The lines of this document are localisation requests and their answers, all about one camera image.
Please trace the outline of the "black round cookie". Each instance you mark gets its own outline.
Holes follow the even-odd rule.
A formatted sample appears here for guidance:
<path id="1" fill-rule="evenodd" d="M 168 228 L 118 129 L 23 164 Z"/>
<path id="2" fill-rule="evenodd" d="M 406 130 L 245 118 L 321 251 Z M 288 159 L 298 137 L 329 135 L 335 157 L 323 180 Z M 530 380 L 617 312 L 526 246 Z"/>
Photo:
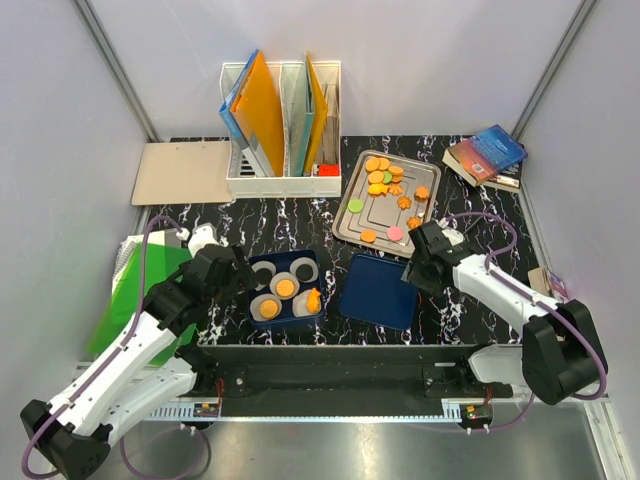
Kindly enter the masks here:
<path id="1" fill-rule="evenodd" d="M 256 273 L 256 278 L 257 278 L 259 284 L 267 285 L 271 281 L 272 274 L 270 272 L 267 272 L 267 273 L 257 272 Z"/>
<path id="2" fill-rule="evenodd" d="M 303 264 L 296 269 L 296 275 L 303 282 L 311 281 L 314 276 L 314 270 L 310 265 Z"/>

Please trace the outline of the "orange round cookie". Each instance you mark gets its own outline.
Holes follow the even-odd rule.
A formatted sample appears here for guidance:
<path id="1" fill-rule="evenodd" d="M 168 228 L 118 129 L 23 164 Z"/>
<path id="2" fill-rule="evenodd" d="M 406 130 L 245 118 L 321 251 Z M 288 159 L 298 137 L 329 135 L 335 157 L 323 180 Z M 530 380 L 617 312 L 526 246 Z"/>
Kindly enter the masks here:
<path id="1" fill-rule="evenodd" d="M 280 309 L 281 306 L 276 300 L 267 299 L 259 305 L 259 314 L 265 320 L 271 320 L 279 315 Z"/>
<path id="2" fill-rule="evenodd" d="M 280 297 L 291 297 L 295 294 L 295 283 L 290 279 L 279 280 L 276 284 L 276 294 Z"/>

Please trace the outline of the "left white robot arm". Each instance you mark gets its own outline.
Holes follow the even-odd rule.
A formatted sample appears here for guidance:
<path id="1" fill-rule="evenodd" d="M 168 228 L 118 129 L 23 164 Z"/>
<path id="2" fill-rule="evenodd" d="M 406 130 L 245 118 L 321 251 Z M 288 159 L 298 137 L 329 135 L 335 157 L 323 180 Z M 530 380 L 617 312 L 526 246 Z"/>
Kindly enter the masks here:
<path id="1" fill-rule="evenodd" d="M 55 474 L 87 479 L 134 426 L 169 400 L 185 394 L 222 393 L 217 362 L 194 343 L 177 348 L 158 370 L 141 381 L 136 375 L 192 326 L 202 326 L 212 304 L 256 287 L 257 280 L 239 245 L 223 246 L 213 227 L 184 229 L 190 260 L 150 289 L 123 331 L 68 387 L 49 401 L 32 400 L 20 419 L 29 442 L 21 469 L 38 473 L 29 457 L 38 451 Z"/>

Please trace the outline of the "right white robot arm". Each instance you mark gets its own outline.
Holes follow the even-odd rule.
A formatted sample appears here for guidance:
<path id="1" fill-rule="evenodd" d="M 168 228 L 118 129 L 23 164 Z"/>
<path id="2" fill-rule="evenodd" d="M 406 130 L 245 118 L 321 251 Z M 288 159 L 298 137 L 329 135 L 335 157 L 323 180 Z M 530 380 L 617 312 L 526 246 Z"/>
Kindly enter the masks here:
<path id="1" fill-rule="evenodd" d="M 482 252 L 448 219 L 409 232 L 414 251 L 403 273 L 407 283 L 435 296 L 448 288 L 469 295 L 516 331 L 519 345 L 493 344 L 471 354 L 454 371 L 454 384 L 476 396 L 491 383 L 518 385 L 548 405 L 568 398 L 602 397 L 606 357 L 588 307 L 543 295 L 502 270 L 497 251 Z"/>

